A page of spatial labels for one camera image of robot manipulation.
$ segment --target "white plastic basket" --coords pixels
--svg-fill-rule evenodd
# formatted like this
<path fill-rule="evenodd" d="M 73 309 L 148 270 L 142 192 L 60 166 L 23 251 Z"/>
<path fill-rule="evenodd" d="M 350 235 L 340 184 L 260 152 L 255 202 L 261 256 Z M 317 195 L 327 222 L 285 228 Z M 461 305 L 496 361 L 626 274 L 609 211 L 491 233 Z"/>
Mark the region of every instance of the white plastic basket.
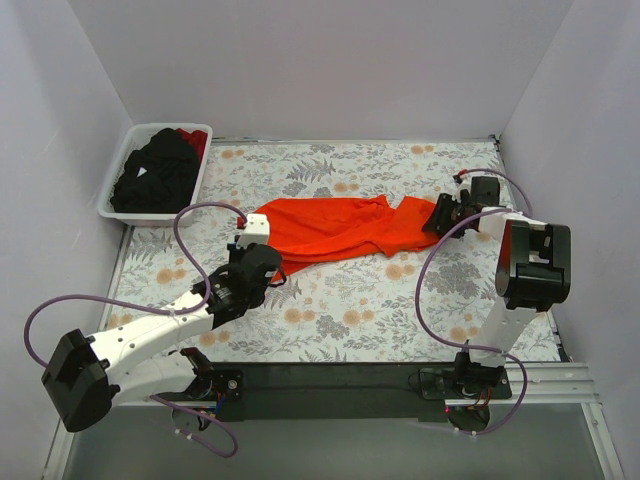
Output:
<path fill-rule="evenodd" d="M 129 155 L 134 150 L 138 150 L 149 143 L 151 137 L 164 128 L 181 128 L 186 132 L 193 132 L 195 130 L 202 130 L 207 133 L 207 143 L 204 148 L 204 154 L 200 163 L 200 170 L 198 171 L 198 178 L 196 179 L 196 185 L 193 189 L 193 195 L 191 195 L 190 205 L 193 205 L 198 200 L 198 193 L 200 192 L 200 185 L 204 177 L 204 170 L 207 168 L 207 159 L 209 157 L 209 146 L 211 143 L 211 137 L 213 136 L 213 130 L 209 125 L 199 123 L 145 123 L 142 125 L 136 125 L 132 127 L 125 137 L 118 154 L 113 159 L 107 177 L 102 190 L 100 191 L 100 199 L 98 201 L 98 213 L 106 218 L 116 218 L 126 224 L 136 227 L 170 227 L 173 225 L 173 220 L 176 218 L 175 213 L 118 213 L 113 211 L 111 205 L 111 197 L 113 196 L 113 188 L 124 172 L 124 164 L 126 163 Z M 193 222 L 193 212 L 186 213 L 180 219 L 180 226 L 187 227 Z"/>

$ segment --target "orange fabric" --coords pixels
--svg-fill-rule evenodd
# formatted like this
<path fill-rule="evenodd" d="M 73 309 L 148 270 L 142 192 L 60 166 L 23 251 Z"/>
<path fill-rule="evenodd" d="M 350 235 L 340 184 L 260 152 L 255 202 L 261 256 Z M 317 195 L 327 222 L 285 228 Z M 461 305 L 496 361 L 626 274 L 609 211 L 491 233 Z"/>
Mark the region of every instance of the orange fabric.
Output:
<path fill-rule="evenodd" d="M 398 208 L 376 198 L 281 198 L 260 207 L 269 219 L 269 245 L 287 275 L 319 262 L 382 252 L 417 252 L 438 241 L 422 232 L 435 204 L 404 197 Z"/>

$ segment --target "floral tablecloth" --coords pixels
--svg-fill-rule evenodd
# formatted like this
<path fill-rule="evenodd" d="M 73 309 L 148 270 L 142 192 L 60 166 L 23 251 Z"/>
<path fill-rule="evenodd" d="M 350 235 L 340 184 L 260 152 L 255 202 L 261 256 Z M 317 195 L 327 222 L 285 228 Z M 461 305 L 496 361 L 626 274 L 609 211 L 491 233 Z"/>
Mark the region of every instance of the floral tablecloth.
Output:
<path fill-rule="evenodd" d="M 474 167 L 502 169 L 492 143 L 214 144 L 199 200 L 251 212 L 278 197 L 384 194 L 397 206 L 405 195 L 435 201 L 439 193 L 453 193 L 452 175 Z M 506 188 L 502 199 L 511 204 Z M 215 208 L 195 212 L 193 225 L 182 229 L 208 271 L 227 262 L 225 245 L 234 232 L 235 217 Z M 171 229 L 136 228 L 127 248 L 120 300 L 163 305 L 199 280 Z M 470 231 L 436 257 L 422 310 L 437 333 L 458 342 L 477 335 L 493 304 L 498 251 L 497 242 Z M 426 255 L 379 254 L 310 267 L 270 289 L 262 307 L 185 345 L 213 361 L 451 361 L 455 352 L 431 340 L 414 312 Z M 114 308 L 108 328 L 140 315 Z M 545 314 L 528 326 L 512 353 L 528 361 L 559 360 Z"/>

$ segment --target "gray floor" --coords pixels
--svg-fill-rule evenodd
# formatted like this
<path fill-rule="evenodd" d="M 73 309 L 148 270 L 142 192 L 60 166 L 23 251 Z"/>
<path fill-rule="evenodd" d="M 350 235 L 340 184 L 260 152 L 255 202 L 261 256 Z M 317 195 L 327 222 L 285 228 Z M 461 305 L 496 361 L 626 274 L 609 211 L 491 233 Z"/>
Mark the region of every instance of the gray floor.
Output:
<path fill-rule="evenodd" d="M 497 418 L 508 407 L 492 408 Z M 472 441 L 411 420 L 232 424 L 238 454 L 219 459 L 172 434 L 171 413 L 120 407 L 75 436 L 65 479 L 601 479 L 580 405 L 524 405 L 503 430 Z M 228 447 L 213 431 L 206 435 Z"/>

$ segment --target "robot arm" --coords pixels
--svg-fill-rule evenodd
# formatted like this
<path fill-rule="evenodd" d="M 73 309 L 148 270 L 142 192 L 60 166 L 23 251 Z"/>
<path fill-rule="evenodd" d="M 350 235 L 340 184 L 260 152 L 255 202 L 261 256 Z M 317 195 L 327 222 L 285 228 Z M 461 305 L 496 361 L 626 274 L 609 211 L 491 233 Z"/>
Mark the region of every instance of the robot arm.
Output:
<path fill-rule="evenodd" d="M 227 388 L 195 348 L 151 357 L 240 318 L 264 302 L 267 287 L 281 270 L 282 257 L 266 245 L 266 216 L 248 215 L 242 227 L 235 243 L 227 247 L 229 263 L 209 276 L 211 295 L 199 310 L 179 315 L 180 310 L 202 302 L 204 282 L 166 306 L 176 314 L 148 315 L 87 337 L 74 330 L 60 339 L 42 383 L 68 431 L 84 430 L 113 406 L 155 393 L 184 392 L 197 399 L 214 388 Z"/>
<path fill-rule="evenodd" d="M 441 194 L 433 215 L 423 227 L 443 236 L 463 219 L 498 209 L 500 183 L 494 177 L 473 177 L 459 184 L 455 197 Z M 562 303 L 571 284 L 571 232 L 524 215 L 496 213 L 469 224 L 501 243 L 495 275 L 496 301 L 480 332 L 477 345 L 509 352 L 538 313 Z M 453 236 L 460 238 L 464 230 Z M 472 349 L 456 356 L 456 377 L 462 384 L 495 386 L 505 357 Z"/>

